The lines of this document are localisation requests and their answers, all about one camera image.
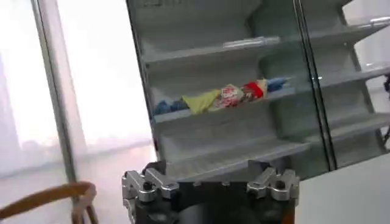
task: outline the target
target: shelf tier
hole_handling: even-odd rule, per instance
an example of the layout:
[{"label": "shelf tier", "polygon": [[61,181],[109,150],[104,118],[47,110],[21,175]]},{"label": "shelf tier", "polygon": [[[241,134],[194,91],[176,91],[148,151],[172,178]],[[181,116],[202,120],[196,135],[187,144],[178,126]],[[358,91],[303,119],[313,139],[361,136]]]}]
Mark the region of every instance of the shelf tier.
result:
[{"label": "shelf tier", "polygon": [[[390,21],[344,26],[321,32],[310,32],[311,44],[314,48],[332,44],[355,44],[360,40],[390,26]],[[149,71],[159,71],[186,66],[200,66],[220,61],[237,61],[245,58],[261,60],[276,49],[286,49],[292,43],[300,43],[300,37],[287,38],[280,41],[279,37],[258,38],[258,41],[247,44],[231,44],[230,46],[210,46],[142,56]]]},{"label": "shelf tier", "polygon": [[148,70],[199,66],[219,61],[236,61],[245,58],[261,59],[279,44],[279,37],[254,38],[252,43],[231,43],[220,46],[187,49],[142,57]]},{"label": "shelf tier", "polygon": [[[335,44],[354,45],[370,35],[390,26],[390,19],[380,23],[362,23],[358,25],[335,27],[324,31],[309,31],[311,45],[314,49]],[[292,43],[301,42],[301,37],[282,40],[281,49],[289,48]]]},{"label": "shelf tier", "polygon": [[262,0],[134,0],[137,23],[141,26],[161,27],[173,24],[209,23],[218,19],[246,19]]},{"label": "shelf tier", "polygon": [[[390,67],[378,68],[366,72],[354,72],[351,74],[340,74],[340,75],[333,74],[332,76],[329,77],[321,77],[320,84],[321,87],[326,88],[335,85],[342,85],[349,82],[363,82],[385,74],[390,74]],[[182,111],[176,111],[168,114],[156,115],[154,116],[154,120],[156,124],[159,125],[159,124],[170,123],[172,121],[182,122],[185,119],[194,119],[195,121],[198,120],[217,121],[220,119],[230,119],[229,116],[233,116],[233,117],[242,116],[243,111],[253,110],[254,107],[257,107],[261,103],[269,103],[287,96],[292,96],[298,93],[306,93],[308,91],[310,91],[308,84],[307,87],[301,88],[299,90],[290,87],[290,88],[282,89],[280,91],[276,91],[274,93],[270,93],[265,99],[261,99],[252,103],[246,103],[236,108],[226,108],[224,110],[204,113],[199,115],[193,115],[190,110],[182,110]]]},{"label": "shelf tier", "polygon": [[[352,116],[340,121],[330,122],[330,134],[333,141],[343,140],[352,136],[364,134],[370,131],[390,125],[390,113],[373,113]],[[319,136],[309,136],[306,142],[321,144]]]},{"label": "shelf tier", "polygon": [[271,161],[306,151],[308,143],[267,139],[219,153],[184,159],[167,165],[167,174],[179,181],[197,181],[247,167],[248,160]]}]

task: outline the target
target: white table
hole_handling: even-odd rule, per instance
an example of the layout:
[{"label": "white table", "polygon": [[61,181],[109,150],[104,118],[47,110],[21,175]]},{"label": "white table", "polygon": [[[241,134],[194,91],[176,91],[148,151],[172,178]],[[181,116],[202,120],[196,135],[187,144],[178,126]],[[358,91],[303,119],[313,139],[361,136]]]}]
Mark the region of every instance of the white table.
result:
[{"label": "white table", "polygon": [[390,223],[390,155],[301,182],[296,223]]}]

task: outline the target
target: white shelving unit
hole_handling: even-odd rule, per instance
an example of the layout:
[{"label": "white shelving unit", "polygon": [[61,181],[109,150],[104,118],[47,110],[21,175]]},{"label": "white shelving unit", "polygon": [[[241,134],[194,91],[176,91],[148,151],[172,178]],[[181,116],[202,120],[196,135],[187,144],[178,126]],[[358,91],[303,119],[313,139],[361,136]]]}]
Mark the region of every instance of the white shelving unit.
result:
[{"label": "white shelving unit", "polygon": [[[353,47],[390,26],[390,19],[347,24],[341,7],[351,0],[302,1],[319,76],[314,80],[302,55],[293,1],[128,1],[151,109],[161,100],[169,103],[228,84],[289,78],[282,90],[236,108],[154,116],[158,155],[167,160],[172,177],[193,181],[228,175],[244,169],[248,159],[288,159],[311,169],[311,161],[324,159],[310,154],[323,150],[313,82],[322,88],[333,141],[359,149],[346,152],[354,154],[348,163],[358,160],[363,146],[381,147],[375,132],[390,124],[390,114],[372,113],[365,81],[389,74],[390,67],[363,71]],[[364,144],[351,141],[354,136]]]}]

